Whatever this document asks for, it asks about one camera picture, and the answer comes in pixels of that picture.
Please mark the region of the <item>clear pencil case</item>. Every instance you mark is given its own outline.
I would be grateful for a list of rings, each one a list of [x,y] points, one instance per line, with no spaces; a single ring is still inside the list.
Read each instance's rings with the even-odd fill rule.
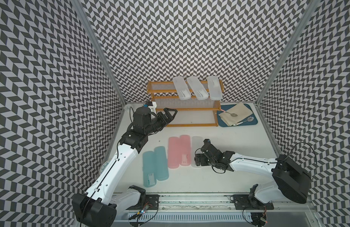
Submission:
[[[172,79],[180,100],[188,100],[191,98],[191,93],[183,77],[178,76]]]
[[[195,76],[188,77],[187,83],[198,100],[202,101],[202,100],[208,99],[209,93],[207,92],[207,90],[205,89],[205,87],[197,77]]]
[[[220,80],[216,76],[207,77],[210,99],[214,101],[222,100],[222,89]]]
[[[203,137],[193,136],[191,139],[192,151],[191,151],[191,166],[193,168],[201,168],[201,166],[197,166],[195,162],[195,155],[200,152],[196,152],[197,149],[203,146]]]

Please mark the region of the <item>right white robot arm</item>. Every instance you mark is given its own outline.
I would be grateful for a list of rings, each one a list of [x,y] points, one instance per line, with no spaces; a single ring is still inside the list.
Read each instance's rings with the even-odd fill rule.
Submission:
[[[256,183],[250,188],[245,200],[254,209],[282,198],[298,204],[307,202],[311,174],[288,155],[266,159],[244,156],[234,151],[221,152],[209,139],[205,139],[203,146],[195,151],[194,161],[197,166],[218,169],[219,174],[240,171],[270,178],[270,182]]]

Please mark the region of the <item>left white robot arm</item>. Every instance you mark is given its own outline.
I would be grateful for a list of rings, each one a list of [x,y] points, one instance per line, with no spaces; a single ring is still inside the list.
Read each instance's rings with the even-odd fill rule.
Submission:
[[[128,208],[142,209],[146,191],[135,185],[117,196],[114,191],[131,162],[148,142],[149,136],[162,131],[176,117],[177,110],[164,108],[154,113],[149,107],[139,107],[133,121],[117,144],[117,154],[84,194],[72,197],[72,206],[80,226],[110,227],[118,213]]]

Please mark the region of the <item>pink pencil case right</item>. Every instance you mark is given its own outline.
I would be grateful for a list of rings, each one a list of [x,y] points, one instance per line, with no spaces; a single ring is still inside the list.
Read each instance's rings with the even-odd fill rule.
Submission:
[[[191,137],[189,135],[180,136],[181,143],[181,166],[189,166],[191,164]]]

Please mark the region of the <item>pink pencil case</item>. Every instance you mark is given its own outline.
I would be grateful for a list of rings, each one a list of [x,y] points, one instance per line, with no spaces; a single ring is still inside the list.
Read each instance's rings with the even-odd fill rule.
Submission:
[[[176,169],[180,166],[180,138],[170,137],[168,140],[168,168]]]
[[[181,143],[181,166],[189,166],[191,164],[191,137],[189,135],[180,136]]]

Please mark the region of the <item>orange wooden three-tier shelf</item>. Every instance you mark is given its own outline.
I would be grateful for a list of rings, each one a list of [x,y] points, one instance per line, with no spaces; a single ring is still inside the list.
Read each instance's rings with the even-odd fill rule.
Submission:
[[[181,100],[172,81],[149,81],[147,92],[151,101],[157,105],[156,111],[164,108],[176,109],[180,118],[174,120],[171,127],[217,127],[217,112],[221,110],[220,101],[210,98],[198,100],[194,94],[190,99]]]

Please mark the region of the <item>pink pencil case left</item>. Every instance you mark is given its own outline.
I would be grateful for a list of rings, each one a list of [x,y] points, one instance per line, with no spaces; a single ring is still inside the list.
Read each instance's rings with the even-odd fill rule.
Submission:
[[[170,137],[168,140],[168,168],[176,169],[180,166],[180,138]]]

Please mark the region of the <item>teal pencil case right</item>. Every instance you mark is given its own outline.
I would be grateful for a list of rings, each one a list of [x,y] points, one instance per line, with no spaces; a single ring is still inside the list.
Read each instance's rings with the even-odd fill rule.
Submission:
[[[167,165],[166,149],[163,146],[154,149],[156,165],[157,165],[157,180],[165,181],[169,178],[169,171]]]

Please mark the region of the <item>teal pencil case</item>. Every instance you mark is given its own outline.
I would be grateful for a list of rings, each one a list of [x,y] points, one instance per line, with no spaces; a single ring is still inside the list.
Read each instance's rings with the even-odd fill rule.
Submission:
[[[143,184],[146,188],[153,187],[157,184],[156,178],[156,163],[155,153],[153,151],[147,151],[142,156],[143,163]]]
[[[165,181],[169,178],[169,171],[167,165],[166,149],[163,146],[154,149],[156,165],[157,165],[157,180]]]

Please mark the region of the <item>teal pencil case left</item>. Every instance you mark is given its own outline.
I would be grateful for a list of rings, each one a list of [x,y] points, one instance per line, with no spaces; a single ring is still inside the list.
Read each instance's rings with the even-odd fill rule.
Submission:
[[[143,163],[143,184],[146,188],[153,187],[157,184],[156,178],[156,163],[155,153],[153,151],[147,151],[142,156]]]

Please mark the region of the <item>teal rectangular tray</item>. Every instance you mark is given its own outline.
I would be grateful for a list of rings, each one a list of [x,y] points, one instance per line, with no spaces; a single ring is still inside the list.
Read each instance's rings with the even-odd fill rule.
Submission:
[[[236,104],[232,104],[232,105],[231,105],[231,104],[229,104],[229,105],[221,105],[221,107],[222,107],[223,110],[228,111],[229,109],[231,109],[231,108],[234,107],[235,105],[236,105]],[[258,124],[258,119],[256,118],[256,115],[254,114],[254,112],[253,112],[251,106],[250,106],[249,104],[244,104],[244,106],[245,106],[246,108],[248,108],[248,109],[252,112],[252,114],[251,114],[250,116],[253,116],[253,117],[254,117],[254,120],[253,120],[252,122],[246,122],[246,123],[243,123],[243,124],[238,125],[238,126],[257,125],[257,124]],[[216,113],[217,113],[217,119],[218,119],[219,126],[220,126],[220,127],[223,127],[223,128],[229,127],[229,126],[221,119],[221,117],[220,117],[220,114],[223,113],[223,112],[222,112],[222,111],[216,111]]]

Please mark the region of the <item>beige folded cloth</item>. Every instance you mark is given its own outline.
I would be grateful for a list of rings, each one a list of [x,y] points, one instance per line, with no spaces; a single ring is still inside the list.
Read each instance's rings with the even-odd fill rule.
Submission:
[[[235,113],[238,116],[232,117],[228,113],[221,113],[220,117],[221,119],[228,125],[233,126],[234,124],[241,122],[243,119],[249,117],[252,112],[244,106],[243,103],[238,103],[234,107],[228,110],[230,113]]]

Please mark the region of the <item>round patterned plate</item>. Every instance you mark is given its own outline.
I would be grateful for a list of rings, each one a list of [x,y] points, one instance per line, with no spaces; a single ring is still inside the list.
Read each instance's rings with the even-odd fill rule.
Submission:
[[[105,168],[109,165],[110,160],[104,162],[100,168],[100,171],[103,172],[105,170]]]

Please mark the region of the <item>aluminium front rail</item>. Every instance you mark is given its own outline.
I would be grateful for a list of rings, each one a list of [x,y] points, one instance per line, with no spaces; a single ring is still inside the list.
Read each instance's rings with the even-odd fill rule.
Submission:
[[[222,211],[239,211],[236,210],[234,203],[231,201],[230,197],[234,194],[226,193],[162,193],[159,195],[159,208],[158,210],[150,211],[175,211],[175,212],[222,212]],[[72,206],[74,212],[77,216],[80,213],[87,213],[91,208],[96,208],[99,212],[104,211],[107,207],[111,210],[115,209],[117,214],[122,212],[135,212],[133,210],[128,210],[129,207],[136,205],[141,197],[140,193],[124,192],[122,194],[114,194],[108,205],[103,205],[103,203],[93,197],[75,194],[72,197]]]

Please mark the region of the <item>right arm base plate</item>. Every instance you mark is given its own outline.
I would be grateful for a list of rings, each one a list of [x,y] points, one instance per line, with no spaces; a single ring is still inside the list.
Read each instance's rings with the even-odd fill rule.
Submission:
[[[234,194],[230,197],[234,203],[236,210],[274,210],[274,205],[271,202],[262,203],[256,198],[249,197],[247,194]]]

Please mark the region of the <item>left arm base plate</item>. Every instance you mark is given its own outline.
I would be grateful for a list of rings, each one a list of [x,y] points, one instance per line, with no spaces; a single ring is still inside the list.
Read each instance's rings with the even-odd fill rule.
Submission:
[[[128,208],[128,210],[139,211],[147,207],[147,210],[158,210],[159,208],[159,195],[158,194],[146,194],[142,196],[139,202]]]

